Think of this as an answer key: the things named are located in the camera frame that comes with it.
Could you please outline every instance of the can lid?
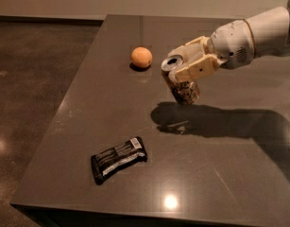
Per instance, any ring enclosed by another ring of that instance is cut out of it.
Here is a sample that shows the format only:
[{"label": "can lid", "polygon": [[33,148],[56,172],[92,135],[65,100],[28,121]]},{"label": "can lid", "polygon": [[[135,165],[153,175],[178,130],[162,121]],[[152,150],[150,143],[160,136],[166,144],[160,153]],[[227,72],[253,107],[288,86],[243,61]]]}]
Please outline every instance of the can lid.
[{"label": "can lid", "polygon": [[183,64],[183,57],[181,55],[174,55],[163,60],[162,70],[169,72],[182,64]]}]

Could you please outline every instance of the gray tabletop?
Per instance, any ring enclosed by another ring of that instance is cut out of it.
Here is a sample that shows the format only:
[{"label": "gray tabletop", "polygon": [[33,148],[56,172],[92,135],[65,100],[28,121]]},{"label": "gray tabletop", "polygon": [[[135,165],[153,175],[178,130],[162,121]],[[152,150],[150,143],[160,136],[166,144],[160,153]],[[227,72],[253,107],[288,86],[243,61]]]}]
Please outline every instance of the gray tabletop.
[{"label": "gray tabletop", "polygon": [[[186,107],[161,76],[171,49],[226,22],[108,16],[11,203],[290,226],[290,58],[220,69]],[[144,72],[129,66],[138,45]],[[91,156],[134,136],[148,161],[96,185]]]}]

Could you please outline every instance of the dark brown floor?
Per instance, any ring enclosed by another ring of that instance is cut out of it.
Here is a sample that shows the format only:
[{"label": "dark brown floor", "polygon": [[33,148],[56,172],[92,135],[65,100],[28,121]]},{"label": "dark brown floor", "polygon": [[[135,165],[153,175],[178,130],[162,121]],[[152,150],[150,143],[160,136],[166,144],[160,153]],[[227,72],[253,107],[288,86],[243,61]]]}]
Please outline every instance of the dark brown floor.
[{"label": "dark brown floor", "polygon": [[0,226],[38,226],[9,202],[98,29],[0,22]]}]

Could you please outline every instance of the black snack bar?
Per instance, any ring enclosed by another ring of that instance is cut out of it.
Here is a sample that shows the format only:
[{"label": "black snack bar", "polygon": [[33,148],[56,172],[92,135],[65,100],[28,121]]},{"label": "black snack bar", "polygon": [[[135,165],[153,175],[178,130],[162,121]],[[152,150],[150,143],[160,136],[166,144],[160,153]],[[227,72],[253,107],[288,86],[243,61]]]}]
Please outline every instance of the black snack bar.
[{"label": "black snack bar", "polygon": [[147,160],[141,137],[135,137],[116,147],[91,157],[92,172],[96,184],[102,184],[120,169]]}]

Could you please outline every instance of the robotic arm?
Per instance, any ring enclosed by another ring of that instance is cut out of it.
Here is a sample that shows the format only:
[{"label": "robotic arm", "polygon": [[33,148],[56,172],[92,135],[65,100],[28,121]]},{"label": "robotic arm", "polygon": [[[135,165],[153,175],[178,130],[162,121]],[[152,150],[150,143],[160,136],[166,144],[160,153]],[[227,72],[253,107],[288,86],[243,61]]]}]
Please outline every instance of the robotic arm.
[{"label": "robotic arm", "polygon": [[211,76],[219,67],[234,69],[264,55],[290,55],[290,0],[245,20],[219,27],[168,54],[162,66],[177,62],[168,78],[173,85]]}]

